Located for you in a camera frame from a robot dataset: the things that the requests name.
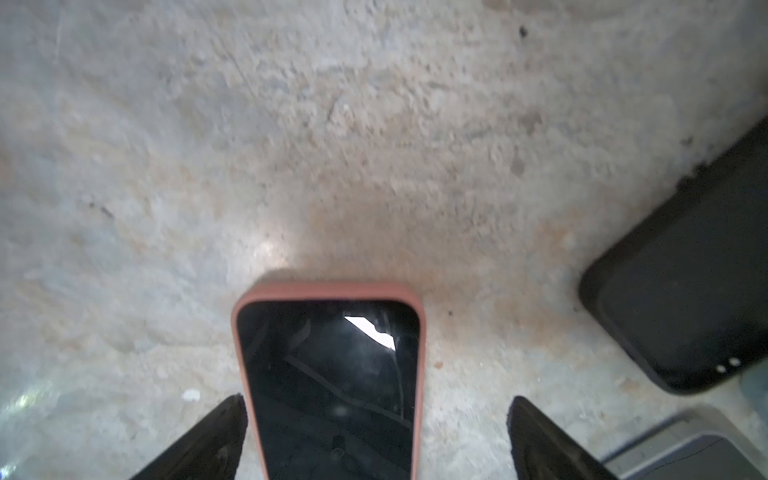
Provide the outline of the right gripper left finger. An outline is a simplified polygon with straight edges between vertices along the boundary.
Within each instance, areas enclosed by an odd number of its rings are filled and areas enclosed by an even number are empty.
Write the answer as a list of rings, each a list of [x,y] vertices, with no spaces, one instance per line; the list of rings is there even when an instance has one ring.
[[[245,400],[241,394],[231,395],[132,479],[232,480],[247,427]]]

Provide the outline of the black phone case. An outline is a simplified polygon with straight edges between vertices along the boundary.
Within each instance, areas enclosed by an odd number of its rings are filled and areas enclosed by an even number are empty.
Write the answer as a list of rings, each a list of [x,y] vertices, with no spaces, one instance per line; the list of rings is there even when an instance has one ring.
[[[678,396],[767,355],[767,124],[755,124],[596,259],[584,308]]]

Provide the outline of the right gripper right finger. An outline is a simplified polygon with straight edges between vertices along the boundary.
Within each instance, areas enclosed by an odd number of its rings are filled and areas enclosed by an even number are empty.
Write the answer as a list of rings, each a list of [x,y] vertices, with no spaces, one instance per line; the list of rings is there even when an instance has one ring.
[[[507,430],[520,480],[617,480],[524,396],[514,397],[507,414]]]

